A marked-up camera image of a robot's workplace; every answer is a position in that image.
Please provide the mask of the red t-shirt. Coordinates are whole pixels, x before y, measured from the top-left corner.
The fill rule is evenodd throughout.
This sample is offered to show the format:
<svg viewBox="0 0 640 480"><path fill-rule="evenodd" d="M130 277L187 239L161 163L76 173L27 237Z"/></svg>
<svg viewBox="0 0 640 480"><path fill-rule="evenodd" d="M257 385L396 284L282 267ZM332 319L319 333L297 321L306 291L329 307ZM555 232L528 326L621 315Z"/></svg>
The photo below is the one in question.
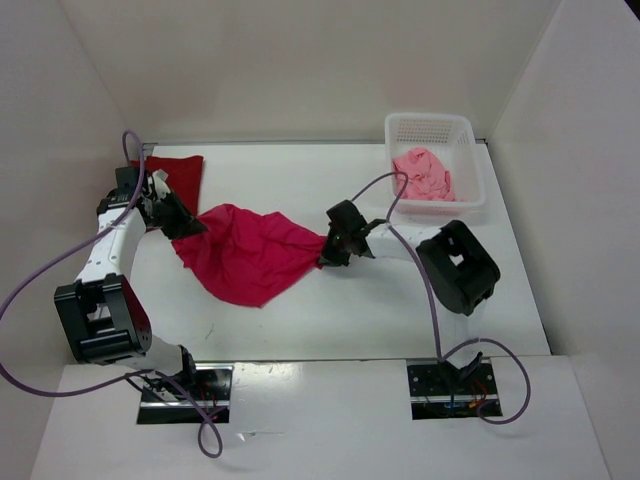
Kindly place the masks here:
<svg viewBox="0 0 640 480"><path fill-rule="evenodd" d="M165 183L192 216L198 213L200 188L204 170L204 157L194 155L184 158L149 156L145 168L153 173L164 171L168 177Z"/></svg>

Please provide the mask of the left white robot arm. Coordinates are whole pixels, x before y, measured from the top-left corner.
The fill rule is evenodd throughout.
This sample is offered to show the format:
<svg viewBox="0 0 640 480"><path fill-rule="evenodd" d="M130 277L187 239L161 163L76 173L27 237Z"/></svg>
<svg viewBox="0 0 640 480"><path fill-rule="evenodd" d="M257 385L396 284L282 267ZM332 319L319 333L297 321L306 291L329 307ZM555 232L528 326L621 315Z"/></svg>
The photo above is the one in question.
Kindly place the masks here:
<svg viewBox="0 0 640 480"><path fill-rule="evenodd" d="M54 304L71 353L80 364L124 365L164 374L164 387L180 400L200 385L188 350L153 334L130 276L138 245L148 230L169 240L205 232L167 183L167 173L137 166L116 171L115 189L99 203L98 233L76 279L60 286Z"/></svg>

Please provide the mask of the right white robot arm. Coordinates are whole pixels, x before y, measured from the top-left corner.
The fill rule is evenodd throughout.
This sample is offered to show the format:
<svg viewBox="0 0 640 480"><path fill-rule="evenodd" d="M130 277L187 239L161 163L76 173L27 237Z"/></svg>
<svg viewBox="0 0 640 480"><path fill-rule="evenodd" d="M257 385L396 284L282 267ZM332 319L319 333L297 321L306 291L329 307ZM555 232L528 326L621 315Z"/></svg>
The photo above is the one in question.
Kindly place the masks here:
<svg viewBox="0 0 640 480"><path fill-rule="evenodd" d="M353 256L408 261L418 270L428 301L441 386L460 393L474 379L482 352L472 345L466 319L493 295L501 273L486 249L460 220L434 229L367 221L354 202L327 211L329 231L318 264L348 266Z"/></svg>

